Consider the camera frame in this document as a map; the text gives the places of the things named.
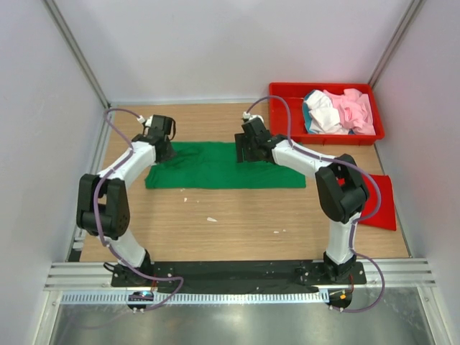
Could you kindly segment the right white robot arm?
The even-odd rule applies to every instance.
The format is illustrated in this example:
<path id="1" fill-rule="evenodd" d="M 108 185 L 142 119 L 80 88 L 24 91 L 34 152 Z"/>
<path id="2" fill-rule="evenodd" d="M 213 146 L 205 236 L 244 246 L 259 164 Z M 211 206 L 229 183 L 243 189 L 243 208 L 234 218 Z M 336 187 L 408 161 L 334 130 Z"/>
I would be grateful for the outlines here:
<path id="1" fill-rule="evenodd" d="M 332 284 L 345 281 L 355 265 L 357 219 L 369 198 L 362 172 L 351 155 L 323 155 L 286 136 L 273 136 L 261 118 L 253 116 L 235 134 L 237 162 L 269 162 L 287 167 L 316 182 L 323 213 L 330 220 L 328 246 L 323 253 L 324 276 Z"/>

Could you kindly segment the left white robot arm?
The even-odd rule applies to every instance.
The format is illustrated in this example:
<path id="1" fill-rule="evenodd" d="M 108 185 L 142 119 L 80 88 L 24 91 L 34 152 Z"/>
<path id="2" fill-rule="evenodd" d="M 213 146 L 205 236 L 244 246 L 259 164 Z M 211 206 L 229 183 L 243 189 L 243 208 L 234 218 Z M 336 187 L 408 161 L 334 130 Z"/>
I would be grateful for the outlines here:
<path id="1" fill-rule="evenodd" d="M 153 115 L 145 119 L 127 109 L 117 110 L 135 116 L 142 125 L 142 132 L 129 139 L 115 126 L 112 127 L 128 147 L 107 168 L 80 178 L 76 224 L 99 238 L 117 259 L 118 267 L 128 271 L 129 281 L 142 288 L 153 278 L 153 264 L 148 251 L 129 229 L 128 189 L 147 168 L 174 157 L 171 140 L 176 134 L 176 124 L 168 116 Z"/>

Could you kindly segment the green t shirt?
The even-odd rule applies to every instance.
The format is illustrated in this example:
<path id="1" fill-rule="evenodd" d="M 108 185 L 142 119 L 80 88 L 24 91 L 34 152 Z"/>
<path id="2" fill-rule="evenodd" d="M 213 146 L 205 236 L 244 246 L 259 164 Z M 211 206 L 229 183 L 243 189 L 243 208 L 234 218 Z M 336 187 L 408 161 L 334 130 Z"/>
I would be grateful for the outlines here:
<path id="1" fill-rule="evenodd" d="M 174 142 L 175 156 L 150 168 L 147 189 L 302 189 L 304 175 L 269 162 L 236 161 L 230 142 Z"/>

